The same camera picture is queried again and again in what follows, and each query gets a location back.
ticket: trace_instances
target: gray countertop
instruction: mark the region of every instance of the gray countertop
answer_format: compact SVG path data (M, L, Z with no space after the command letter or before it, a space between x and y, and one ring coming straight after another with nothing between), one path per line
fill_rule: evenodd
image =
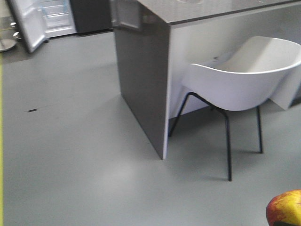
M301 0L138 0L168 24L212 18Z

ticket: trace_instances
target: chair backrest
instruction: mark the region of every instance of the chair backrest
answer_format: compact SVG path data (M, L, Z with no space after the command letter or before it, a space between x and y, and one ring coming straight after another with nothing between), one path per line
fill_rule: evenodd
M286 70L301 63L301 45L277 38L254 36L224 64L216 69L254 73Z
M217 107L242 111L266 101L300 64L299 44L256 36L216 68L191 64L182 84Z

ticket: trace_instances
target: table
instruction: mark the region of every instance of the table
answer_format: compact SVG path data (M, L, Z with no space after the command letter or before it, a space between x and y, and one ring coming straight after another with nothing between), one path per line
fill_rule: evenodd
M190 63L222 61L254 35L301 43L301 0L112 0L111 14L121 94L161 159ZM186 112L201 107L191 100Z

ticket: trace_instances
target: gray table panel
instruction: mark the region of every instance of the gray table panel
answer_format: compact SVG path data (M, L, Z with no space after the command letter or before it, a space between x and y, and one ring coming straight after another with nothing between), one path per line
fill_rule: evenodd
M117 3L123 6L114 28L121 93L164 158L170 27L138 2Z
M138 0L166 23L186 22L301 0Z

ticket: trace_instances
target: black floor mark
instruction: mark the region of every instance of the black floor mark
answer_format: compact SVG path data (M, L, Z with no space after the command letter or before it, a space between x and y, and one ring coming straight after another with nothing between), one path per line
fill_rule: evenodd
M27 111L27 112L35 112L35 111L37 111L38 109L36 108L36 109L31 109L31 110L29 110L29 111Z

